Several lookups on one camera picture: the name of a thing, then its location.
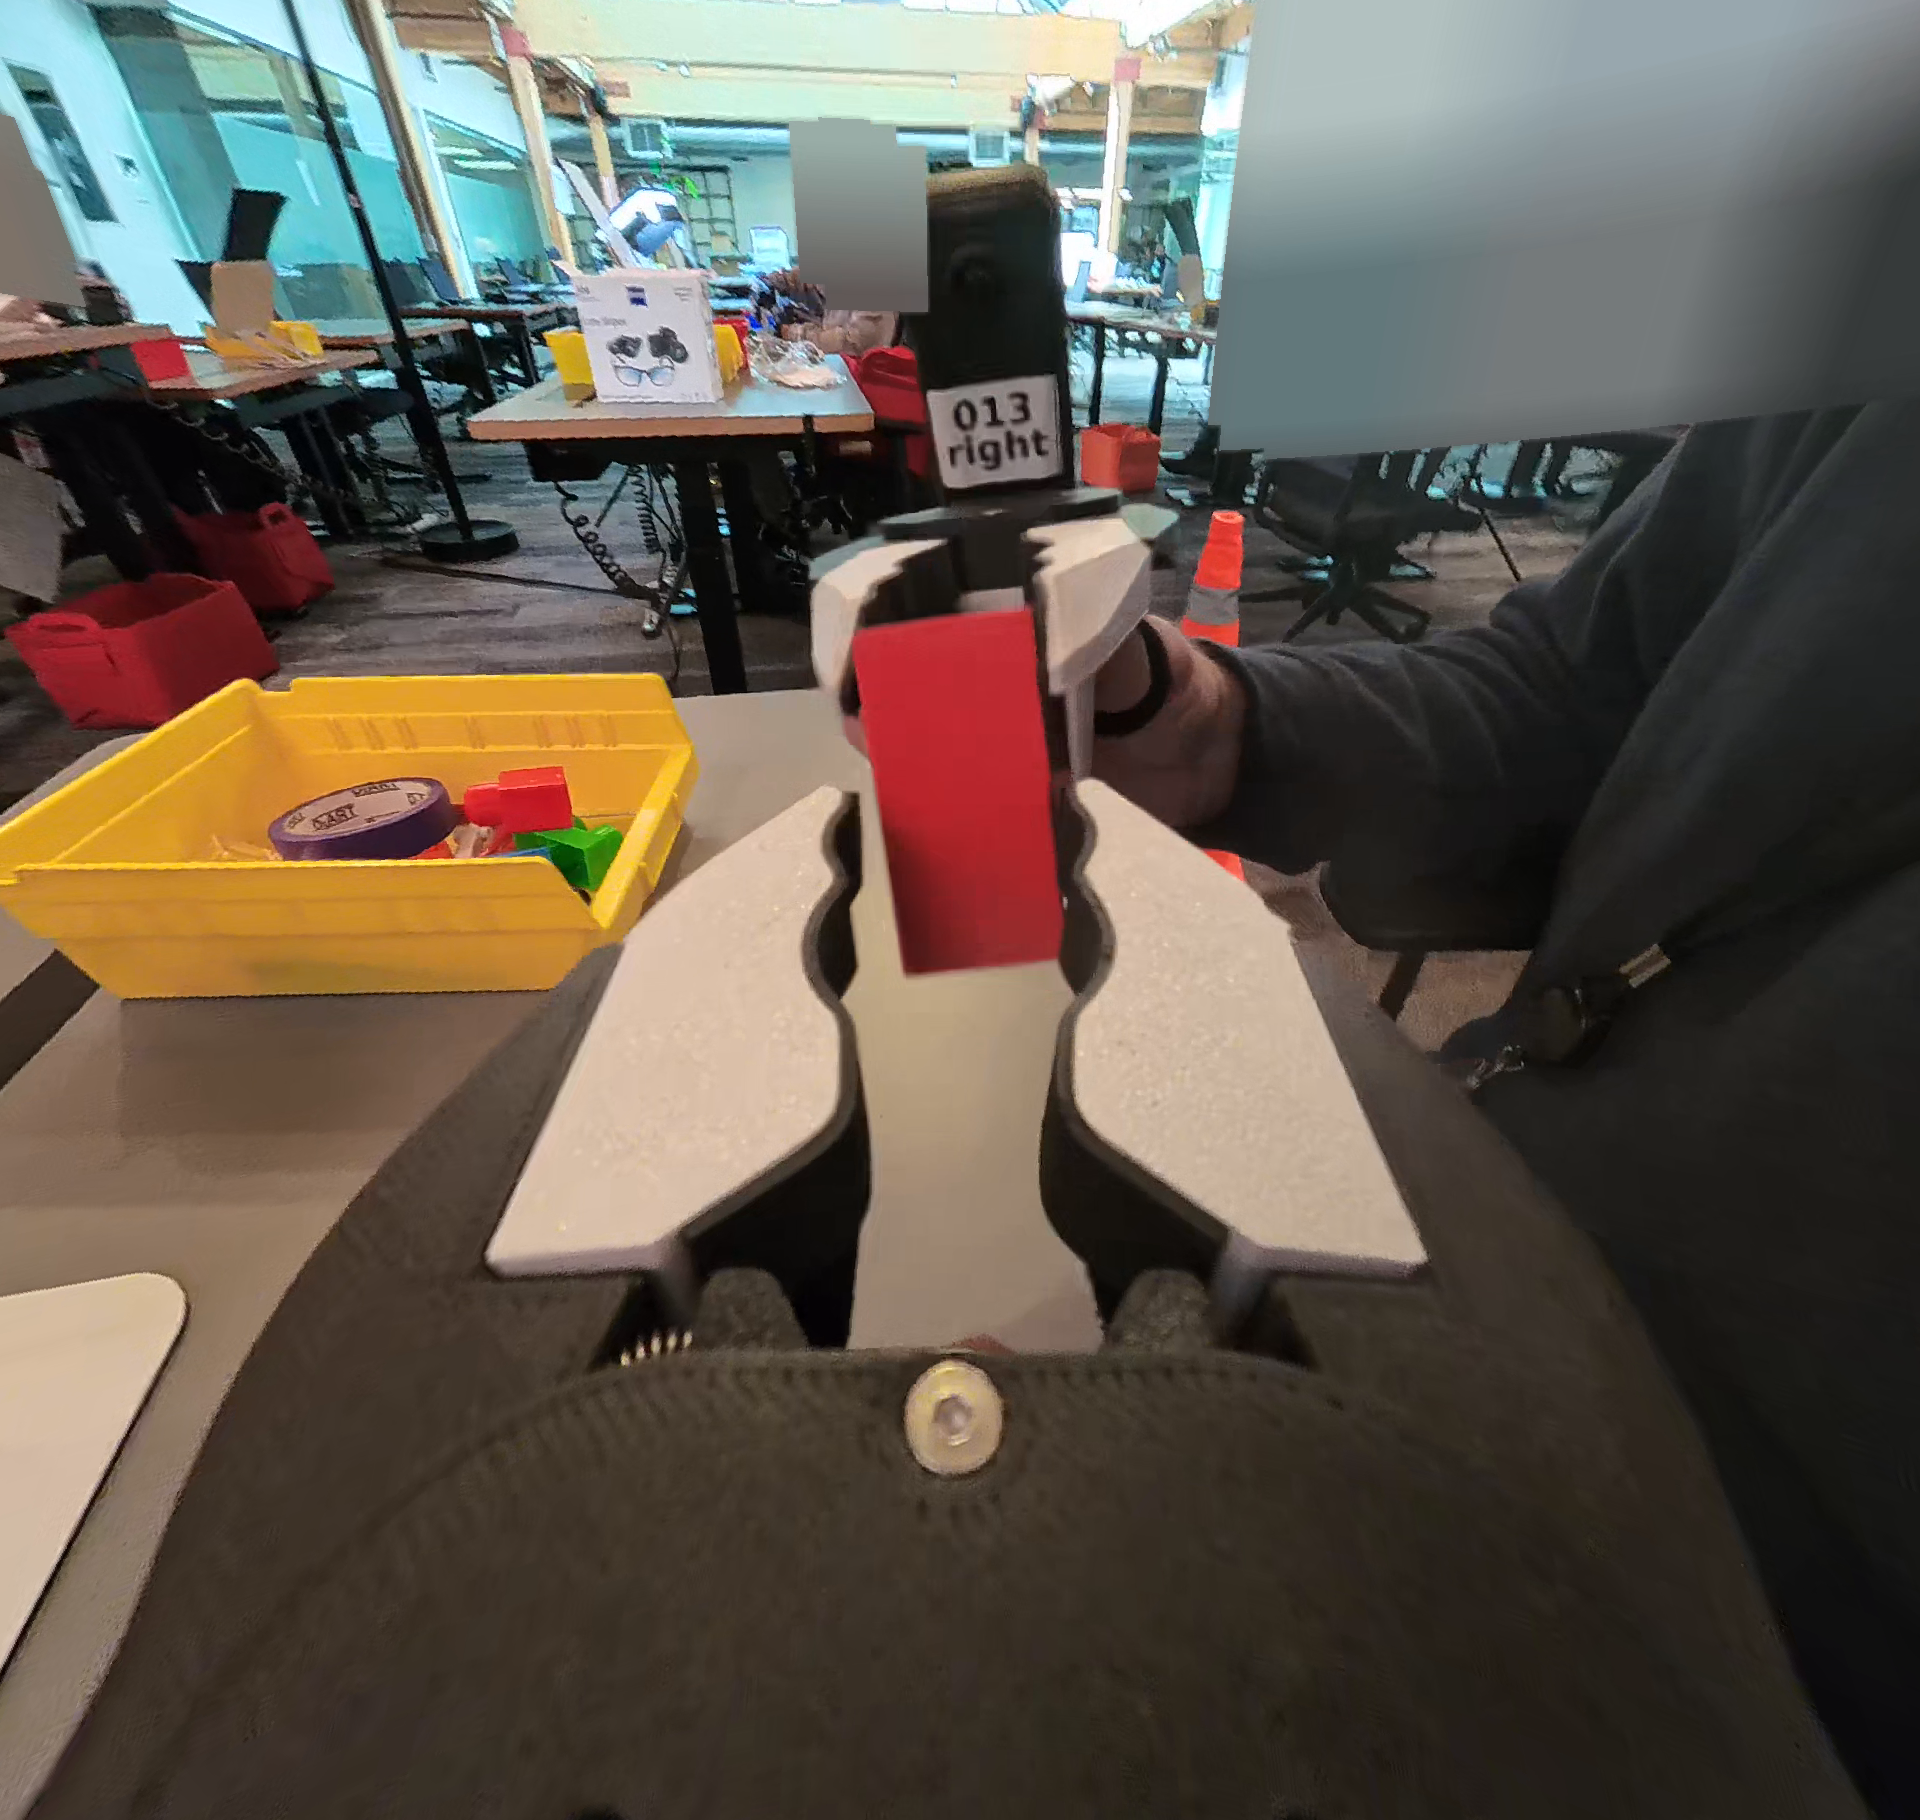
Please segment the purple tape roll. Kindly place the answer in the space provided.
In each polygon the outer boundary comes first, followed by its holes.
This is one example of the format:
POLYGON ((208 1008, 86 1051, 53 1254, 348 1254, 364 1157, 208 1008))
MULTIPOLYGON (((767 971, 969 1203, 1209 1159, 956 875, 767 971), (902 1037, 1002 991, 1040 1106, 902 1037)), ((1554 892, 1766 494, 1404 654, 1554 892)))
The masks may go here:
POLYGON ((458 834, 458 806, 434 776, 374 776, 308 796, 268 826, 286 865, 402 865, 458 834))

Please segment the white cardboard box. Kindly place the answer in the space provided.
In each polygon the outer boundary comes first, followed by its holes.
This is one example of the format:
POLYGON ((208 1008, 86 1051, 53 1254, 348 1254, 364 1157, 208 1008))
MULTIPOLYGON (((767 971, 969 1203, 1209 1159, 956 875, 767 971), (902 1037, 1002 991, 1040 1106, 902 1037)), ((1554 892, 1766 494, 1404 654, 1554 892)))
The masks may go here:
POLYGON ((612 415, 719 407, 716 297, 700 269, 604 269, 569 279, 589 385, 612 415))

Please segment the person's right hand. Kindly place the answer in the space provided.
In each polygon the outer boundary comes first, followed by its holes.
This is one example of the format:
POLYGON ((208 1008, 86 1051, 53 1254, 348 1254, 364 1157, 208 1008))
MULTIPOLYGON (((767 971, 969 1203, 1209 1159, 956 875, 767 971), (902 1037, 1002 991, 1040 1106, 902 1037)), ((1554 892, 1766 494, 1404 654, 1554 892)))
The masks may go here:
POLYGON ((1088 776, 1175 834, 1209 834, 1239 786, 1245 685, 1225 644, 1136 617, 1088 685, 1088 776))

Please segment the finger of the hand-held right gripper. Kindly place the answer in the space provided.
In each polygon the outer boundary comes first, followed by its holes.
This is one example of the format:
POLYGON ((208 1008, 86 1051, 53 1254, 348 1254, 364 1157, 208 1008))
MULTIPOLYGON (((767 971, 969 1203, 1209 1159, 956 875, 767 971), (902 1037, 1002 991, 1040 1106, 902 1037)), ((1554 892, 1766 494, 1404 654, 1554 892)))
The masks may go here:
POLYGON ((1124 512, 1030 526, 1040 722, 1061 776, 1088 776, 1088 683, 1153 614, 1153 548, 1124 512))
POLYGON ((956 535, 849 540, 808 583, 808 676, 855 754, 873 754, 865 700, 855 700, 855 629, 956 617, 956 614, 960 614, 956 535))

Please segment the orange traffic cone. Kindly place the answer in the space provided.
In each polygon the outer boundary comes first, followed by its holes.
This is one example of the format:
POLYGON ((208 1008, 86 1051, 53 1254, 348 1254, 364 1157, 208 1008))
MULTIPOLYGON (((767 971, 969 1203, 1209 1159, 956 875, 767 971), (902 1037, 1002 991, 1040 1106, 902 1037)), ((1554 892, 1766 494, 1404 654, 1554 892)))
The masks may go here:
POLYGON ((1239 512, 1214 507, 1183 583, 1181 629, 1202 644, 1239 644, 1239 512))

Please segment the long wooden table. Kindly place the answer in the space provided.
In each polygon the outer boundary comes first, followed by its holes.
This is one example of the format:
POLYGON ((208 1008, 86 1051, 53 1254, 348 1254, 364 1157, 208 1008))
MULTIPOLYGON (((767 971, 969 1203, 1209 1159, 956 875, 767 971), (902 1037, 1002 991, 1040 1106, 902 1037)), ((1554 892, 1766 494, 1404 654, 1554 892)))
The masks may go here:
POLYGON ((726 401, 658 415, 564 401, 564 380, 542 380, 469 422, 469 441, 518 448, 530 472, 549 486, 581 486, 604 470, 647 470, 671 482, 716 693, 745 693, 738 604, 777 592, 756 463, 814 463, 822 431, 876 431, 876 415, 840 356, 830 356, 830 385, 796 393, 738 380, 726 401))

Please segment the small red toy brick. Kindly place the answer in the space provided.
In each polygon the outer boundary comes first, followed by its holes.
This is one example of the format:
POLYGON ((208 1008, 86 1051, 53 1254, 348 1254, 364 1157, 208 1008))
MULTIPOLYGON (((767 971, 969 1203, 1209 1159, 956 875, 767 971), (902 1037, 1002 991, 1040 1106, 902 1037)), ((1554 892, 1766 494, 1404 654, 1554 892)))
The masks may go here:
POLYGON ((482 826, 482 834, 501 834, 501 836, 577 834, 564 763, 501 768, 485 786, 469 786, 458 819, 482 826))

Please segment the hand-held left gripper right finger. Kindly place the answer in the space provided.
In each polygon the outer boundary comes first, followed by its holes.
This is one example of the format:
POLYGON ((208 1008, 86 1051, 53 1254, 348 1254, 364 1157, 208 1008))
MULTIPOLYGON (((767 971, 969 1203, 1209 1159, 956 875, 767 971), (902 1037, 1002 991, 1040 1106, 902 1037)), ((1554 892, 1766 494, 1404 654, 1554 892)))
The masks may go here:
POLYGON ((1214 1309, 1266 1274, 1429 1270, 1289 929, 1111 786, 1076 786, 1040 1213, 1094 1309, 1183 1270, 1214 1309))

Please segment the black office chair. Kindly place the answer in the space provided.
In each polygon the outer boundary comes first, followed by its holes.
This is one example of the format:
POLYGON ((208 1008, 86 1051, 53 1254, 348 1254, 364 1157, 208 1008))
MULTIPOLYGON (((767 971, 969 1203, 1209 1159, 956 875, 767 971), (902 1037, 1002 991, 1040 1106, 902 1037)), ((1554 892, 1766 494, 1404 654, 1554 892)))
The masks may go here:
POLYGON ((1239 604, 1296 604, 1280 644, 1334 617, 1356 617, 1384 644, 1418 644, 1432 617, 1391 592, 1396 576, 1432 576, 1429 564, 1404 564, 1404 540, 1418 535, 1486 535, 1510 583, 1524 583, 1502 526, 1450 494, 1432 494, 1442 463, 1445 448, 1261 463, 1255 525, 1289 535, 1296 558, 1280 558, 1289 583, 1245 592, 1239 604))

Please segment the green toy block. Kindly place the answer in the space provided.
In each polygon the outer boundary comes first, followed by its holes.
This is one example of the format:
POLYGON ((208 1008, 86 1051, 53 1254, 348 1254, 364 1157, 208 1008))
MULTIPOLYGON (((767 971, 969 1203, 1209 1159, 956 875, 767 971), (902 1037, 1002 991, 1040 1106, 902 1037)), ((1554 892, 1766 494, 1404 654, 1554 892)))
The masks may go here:
POLYGON ((569 892, 597 902, 597 886, 612 881, 626 834, 616 826, 549 826, 549 834, 512 834, 512 849, 549 861, 569 892))

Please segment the person's right forearm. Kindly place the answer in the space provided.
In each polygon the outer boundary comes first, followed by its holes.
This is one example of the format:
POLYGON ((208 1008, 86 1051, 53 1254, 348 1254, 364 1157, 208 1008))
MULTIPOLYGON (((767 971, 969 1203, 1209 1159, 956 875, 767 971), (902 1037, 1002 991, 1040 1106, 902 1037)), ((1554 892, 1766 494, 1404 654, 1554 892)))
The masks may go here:
POLYGON ((1209 731, 1221 786, 1193 834, 1266 875, 1322 875, 1356 938, 1537 938, 1630 722, 1855 422, 1693 425, 1554 576, 1480 628, 1209 644, 1225 731, 1209 731))

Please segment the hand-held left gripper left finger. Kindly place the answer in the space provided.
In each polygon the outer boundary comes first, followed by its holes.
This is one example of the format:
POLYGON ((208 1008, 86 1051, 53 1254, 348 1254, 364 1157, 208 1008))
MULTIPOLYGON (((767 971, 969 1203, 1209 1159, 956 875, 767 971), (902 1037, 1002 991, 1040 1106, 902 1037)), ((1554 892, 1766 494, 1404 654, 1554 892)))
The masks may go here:
POLYGON ((689 1306, 767 1270, 849 1309, 873 1120, 840 1008, 855 796, 808 791, 626 938, 494 1219, 494 1274, 649 1274, 689 1306))

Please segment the red toy block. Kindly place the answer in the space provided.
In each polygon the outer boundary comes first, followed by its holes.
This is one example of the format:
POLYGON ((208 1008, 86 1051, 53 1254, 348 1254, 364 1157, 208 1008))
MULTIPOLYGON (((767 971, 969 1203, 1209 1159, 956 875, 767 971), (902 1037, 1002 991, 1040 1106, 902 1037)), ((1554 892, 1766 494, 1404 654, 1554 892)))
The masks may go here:
POLYGON ((1034 614, 873 628, 849 644, 895 971, 1022 971, 1061 950, 1034 614))

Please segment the person's dark clothing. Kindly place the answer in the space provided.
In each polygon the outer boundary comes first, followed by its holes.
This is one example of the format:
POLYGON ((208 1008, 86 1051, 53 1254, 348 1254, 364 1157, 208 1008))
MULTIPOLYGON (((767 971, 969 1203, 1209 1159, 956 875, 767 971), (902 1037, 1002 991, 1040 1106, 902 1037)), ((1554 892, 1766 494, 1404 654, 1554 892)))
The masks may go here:
POLYGON ((1912 401, 1630 722, 1480 1106, 1684 1390, 1874 1816, 1912 1816, 1912 401))

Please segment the yellow plastic bin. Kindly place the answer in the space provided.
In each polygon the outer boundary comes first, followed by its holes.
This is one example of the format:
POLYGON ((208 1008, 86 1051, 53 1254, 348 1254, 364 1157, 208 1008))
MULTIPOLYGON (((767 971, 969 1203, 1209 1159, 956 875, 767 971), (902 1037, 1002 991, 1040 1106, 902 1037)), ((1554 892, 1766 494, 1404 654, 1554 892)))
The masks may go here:
POLYGON ((700 786, 658 676, 236 683, 0 834, 4 915, 108 999, 558 991, 626 938, 700 786), (268 861, 268 826, 348 786, 450 796, 564 768, 612 826, 597 892, 549 861, 268 861))

